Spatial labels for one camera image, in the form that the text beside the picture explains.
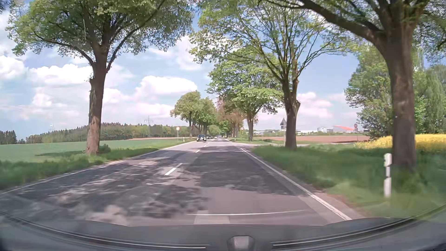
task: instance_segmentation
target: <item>industrial building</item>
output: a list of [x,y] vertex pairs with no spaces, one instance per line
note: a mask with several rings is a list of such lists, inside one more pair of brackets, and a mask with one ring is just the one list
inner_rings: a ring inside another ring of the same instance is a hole
[[327,128],[324,126],[318,127],[318,132],[327,133]]

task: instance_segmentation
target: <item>white lane marking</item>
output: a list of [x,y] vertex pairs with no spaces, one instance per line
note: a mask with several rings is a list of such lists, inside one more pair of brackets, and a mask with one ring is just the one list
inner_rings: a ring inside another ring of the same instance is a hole
[[179,166],[181,166],[182,163],[179,163],[178,165],[176,165],[174,168],[170,169],[166,174],[164,175],[169,175],[171,174],[173,171],[175,171],[175,169],[177,169]]
[[287,181],[289,181],[291,184],[297,186],[299,189],[301,189],[302,191],[304,191],[306,194],[308,194],[310,197],[312,197],[313,199],[317,200],[319,203],[321,203],[322,205],[324,205],[326,208],[328,208],[331,212],[337,214],[339,217],[341,217],[342,219],[348,221],[351,220],[350,217],[348,217],[346,214],[344,214],[343,212],[339,211],[339,209],[335,208],[334,206],[330,205],[328,202],[326,202],[325,200],[321,199],[320,197],[318,197],[317,195],[315,195],[314,193],[310,192],[308,189],[304,188],[303,186],[297,184],[296,182],[294,182],[294,180],[288,178],[287,176],[285,176],[284,174],[282,174],[281,172],[277,171],[276,169],[274,169],[273,167],[271,167],[270,165],[268,165],[267,163],[265,163],[263,160],[257,158],[256,156],[250,154],[249,152],[245,151],[244,149],[240,148],[240,150],[244,151],[246,154],[250,155],[251,157],[253,157],[254,159],[256,159],[257,161],[259,161],[260,163],[264,164],[266,167],[268,167],[269,169],[271,169],[272,171],[274,171],[275,173],[277,173],[278,175],[282,176],[283,178],[285,178]]
[[[183,144],[179,144],[179,145],[175,145],[175,146],[166,147],[166,148],[163,148],[163,149],[159,149],[159,150],[156,150],[156,151],[153,151],[153,152],[141,154],[141,155],[138,155],[138,156],[133,156],[131,158],[126,158],[126,159],[134,159],[134,158],[138,158],[138,157],[141,157],[141,156],[146,156],[146,155],[149,155],[149,154],[152,154],[152,153],[156,153],[156,152],[159,152],[159,151],[162,151],[162,150],[167,150],[167,149],[174,148],[174,147],[177,147],[177,146],[182,146],[182,145],[189,144],[189,143],[192,143],[192,142],[195,142],[195,141],[191,141],[191,142],[187,142],[187,143],[183,143]],[[54,177],[54,178],[51,178],[51,179],[48,179],[48,180],[42,180],[42,181],[37,182],[37,183],[32,183],[32,184],[29,184],[29,185],[26,185],[26,186],[21,186],[21,187],[15,188],[15,189],[11,189],[11,190],[8,190],[8,191],[0,192],[0,195],[5,194],[7,192],[13,192],[13,191],[16,191],[16,190],[19,190],[19,189],[24,189],[24,188],[27,188],[27,187],[30,187],[30,186],[46,183],[48,181],[52,181],[52,180],[55,180],[55,179],[67,177],[67,176],[70,176],[70,175],[73,175],[73,174],[77,174],[77,173],[80,173],[80,172],[85,172],[85,171],[88,171],[88,170],[91,170],[91,169],[94,169],[94,168],[99,168],[99,167],[105,167],[105,166],[118,164],[118,163],[123,162],[126,159],[112,161],[112,162],[108,162],[108,163],[103,163],[103,164],[97,165],[97,166],[91,166],[89,168],[85,168],[85,169],[79,170],[77,172],[67,173],[67,174],[64,174],[64,175],[61,175],[61,176],[57,176],[57,177]]]
[[272,213],[218,213],[218,214],[210,214],[210,213],[190,213],[188,215],[205,215],[205,216],[231,216],[231,215],[259,215],[259,214],[275,214],[275,213],[295,213],[301,212],[305,210],[294,210],[294,211],[284,211],[284,212],[272,212]]

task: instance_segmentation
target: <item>road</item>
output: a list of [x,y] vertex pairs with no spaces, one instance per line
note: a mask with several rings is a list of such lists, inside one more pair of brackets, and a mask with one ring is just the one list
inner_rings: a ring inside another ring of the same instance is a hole
[[36,222],[125,226],[344,220],[256,160],[249,148],[225,139],[190,142],[2,193],[0,208]]

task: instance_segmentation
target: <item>white roadside post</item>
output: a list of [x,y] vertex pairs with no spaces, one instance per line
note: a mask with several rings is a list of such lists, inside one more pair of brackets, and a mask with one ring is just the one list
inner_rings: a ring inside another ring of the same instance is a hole
[[384,154],[384,166],[386,167],[386,178],[384,179],[384,197],[390,198],[392,194],[392,178],[390,177],[390,165],[392,164],[392,154]]
[[180,127],[177,126],[175,129],[177,130],[177,142],[178,142],[178,141],[180,141],[180,140],[179,140],[179,137],[178,137],[178,131],[180,130]]

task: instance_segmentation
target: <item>black car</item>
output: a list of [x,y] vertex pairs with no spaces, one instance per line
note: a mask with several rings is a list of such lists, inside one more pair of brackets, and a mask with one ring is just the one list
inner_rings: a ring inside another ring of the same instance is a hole
[[204,134],[200,134],[197,136],[197,142],[198,141],[206,141],[206,136]]

